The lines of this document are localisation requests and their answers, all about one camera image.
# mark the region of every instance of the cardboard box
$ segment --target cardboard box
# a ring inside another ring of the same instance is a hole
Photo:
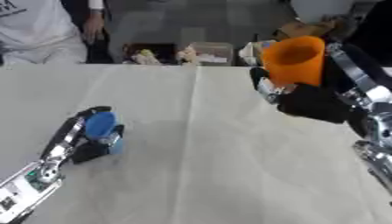
[[[290,22],[275,32],[275,39],[283,40],[301,36],[321,37],[333,30],[335,22],[322,22],[317,24],[304,24],[300,21]]]

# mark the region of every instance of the floor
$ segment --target floor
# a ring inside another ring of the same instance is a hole
[[[113,13],[110,51],[121,58],[124,43],[229,42],[243,46],[255,33],[270,39],[294,16],[277,0],[109,0]]]

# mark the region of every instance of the wrist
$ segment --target wrist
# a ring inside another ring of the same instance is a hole
[[[90,10],[91,18],[103,18],[103,10]]]

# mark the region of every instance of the box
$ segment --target box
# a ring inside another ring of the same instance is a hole
[[[274,36],[277,40],[297,38],[302,36],[322,37],[333,30],[334,27],[334,21],[321,22],[317,24],[304,24],[300,21],[294,21],[279,28],[274,33]]]
[[[234,48],[229,43],[195,42],[190,45],[202,66],[231,67]]]

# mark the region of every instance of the white table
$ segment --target white table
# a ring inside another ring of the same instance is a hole
[[[277,112],[247,68],[20,66],[0,96],[3,178],[78,110],[113,106],[128,127],[124,154],[65,167],[29,224],[392,223],[357,136]]]

